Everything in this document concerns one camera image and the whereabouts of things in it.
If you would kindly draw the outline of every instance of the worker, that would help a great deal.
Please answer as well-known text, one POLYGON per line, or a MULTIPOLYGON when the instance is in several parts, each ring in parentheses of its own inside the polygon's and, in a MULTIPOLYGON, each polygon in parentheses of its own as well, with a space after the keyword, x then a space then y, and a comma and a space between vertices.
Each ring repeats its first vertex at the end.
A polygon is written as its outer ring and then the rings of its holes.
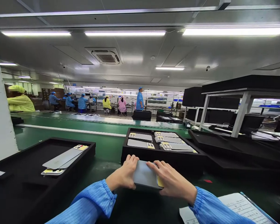
POLYGON ((109 100, 109 95, 107 95, 104 99, 103 99, 103 109, 105 111, 105 114, 110 114, 110 110, 112 109, 112 107, 110 106, 110 100, 109 100))
POLYGON ((96 99, 93 97, 93 95, 90 95, 90 98, 92 99, 92 102, 96 103, 96 99))
POLYGON ((118 101, 118 110, 117 110, 117 115, 119 115, 119 113, 124 113, 125 116, 127 116, 127 102, 124 99, 124 96, 121 96, 121 99, 118 101))
POLYGON ((143 87, 139 87, 139 92, 137 95, 137 102, 136 102, 137 110, 143 110, 143 108, 144 108, 144 102, 143 102, 143 96, 142 96, 143 91, 144 91, 143 87))
POLYGON ((65 100, 65 104, 69 107, 70 111, 72 111, 76 106, 72 103, 74 100, 71 98, 71 93, 67 93, 67 97, 65 100))
POLYGON ((61 99, 57 98, 56 93, 53 91, 51 92, 51 95, 49 96, 49 103, 54 106, 54 110, 58 110, 61 107, 61 104, 57 103, 56 101, 59 101, 61 99))
MULTIPOLYGON (((95 182, 81 191, 69 208, 47 224, 93 224, 101 214, 110 218, 117 197, 113 194, 114 190, 119 187, 136 188, 133 175, 138 160, 135 155, 128 155, 122 167, 106 179, 95 182)), ((255 224, 252 220, 232 211, 212 193, 192 185, 168 163, 157 160, 146 164, 163 182, 164 188, 160 194, 186 201, 200 224, 255 224)))
POLYGON ((80 109, 80 113, 84 113, 84 110, 87 108, 86 101, 88 101, 88 100, 85 99, 84 97, 85 97, 85 94, 82 93, 81 97, 78 100, 78 108, 80 109))
POLYGON ((32 101, 27 97, 25 89, 21 86, 14 85, 8 87, 9 98, 7 98, 9 109, 18 111, 35 112, 32 101))

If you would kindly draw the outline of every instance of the black tray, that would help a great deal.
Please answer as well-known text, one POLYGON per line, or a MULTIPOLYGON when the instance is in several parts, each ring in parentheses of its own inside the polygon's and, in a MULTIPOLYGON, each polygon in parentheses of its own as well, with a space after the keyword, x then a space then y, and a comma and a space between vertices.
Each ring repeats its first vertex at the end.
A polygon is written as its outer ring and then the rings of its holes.
POLYGON ((155 160, 163 160, 166 163, 169 163, 178 172, 185 173, 189 176, 200 176, 203 174, 204 162, 207 159, 203 151, 201 151, 197 146, 189 142, 187 139, 179 136, 177 133, 176 134, 180 139, 186 142, 186 144, 191 146, 198 153, 166 151, 160 148, 160 144, 156 143, 154 132, 156 131, 148 129, 129 128, 122 147, 121 164, 123 164, 128 154, 134 154, 135 156, 139 157, 140 160, 144 161, 153 162, 155 160), (128 136, 131 132, 139 134, 150 134, 152 136, 152 143, 155 149, 128 146, 128 136))
POLYGON ((95 142, 49 138, 0 161, 0 223, 45 223, 96 153, 95 142), (88 145, 60 176, 43 177, 45 162, 72 147, 88 145))
POLYGON ((205 153, 225 159, 239 159, 268 169, 280 169, 280 152, 247 137, 238 138, 188 130, 195 145, 205 153))

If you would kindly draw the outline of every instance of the hand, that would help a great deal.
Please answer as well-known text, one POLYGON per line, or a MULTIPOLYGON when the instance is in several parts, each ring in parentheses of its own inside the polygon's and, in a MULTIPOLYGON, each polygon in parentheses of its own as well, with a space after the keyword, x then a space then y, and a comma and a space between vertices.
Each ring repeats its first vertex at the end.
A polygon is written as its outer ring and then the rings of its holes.
POLYGON ((122 167, 115 170, 110 176, 107 177, 106 183, 111 191, 119 187, 136 189, 133 181, 134 172, 136 170, 138 157, 135 155, 128 155, 122 167))
POLYGON ((164 161, 154 161, 159 167, 153 163, 147 162, 147 166, 151 168, 163 181, 164 189, 160 191, 161 195, 183 198, 191 206, 194 205, 197 195, 196 187, 187 181, 179 172, 164 161))

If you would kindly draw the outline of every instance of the paper document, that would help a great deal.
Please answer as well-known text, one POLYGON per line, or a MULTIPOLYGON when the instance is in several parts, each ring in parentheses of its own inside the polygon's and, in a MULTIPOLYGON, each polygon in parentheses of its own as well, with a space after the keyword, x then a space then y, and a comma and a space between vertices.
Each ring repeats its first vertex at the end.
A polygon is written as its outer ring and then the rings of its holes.
MULTIPOLYGON (((218 199, 234 212, 251 219, 256 224, 273 224, 240 193, 225 195, 218 199)), ((199 223, 189 207, 180 208, 180 216, 185 224, 199 223)))

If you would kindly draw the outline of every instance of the cable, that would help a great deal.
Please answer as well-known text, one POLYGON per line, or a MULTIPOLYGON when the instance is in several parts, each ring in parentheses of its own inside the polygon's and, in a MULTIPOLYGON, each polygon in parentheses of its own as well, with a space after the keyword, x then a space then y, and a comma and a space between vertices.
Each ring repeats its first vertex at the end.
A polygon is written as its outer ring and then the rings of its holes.
MULTIPOLYGON (((258 136, 258 137, 261 137, 261 138, 266 138, 266 137, 259 136, 259 135, 253 134, 253 133, 251 133, 251 135, 255 135, 255 136, 258 136)), ((280 139, 279 139, 278 137, 276 137, 276 136, 273 136, 273 137, 277 138, 278 140, 274 140, 274 139, 271 139, 271 138, 266 138, 266 139, 272 140, 272 141, 274 141, 274 142, 280 142, 280 139)))
POLYGON ((263 124, 276 122, 276 120, 275 120, 275 119, 276 119, 276 118, 278 118, 278 117, 280 117, 280 115, 278 115, 277 117, 274 117, 274 118, 273 118, 273 120, 274 120, 274 121, 263 122, 263 124))

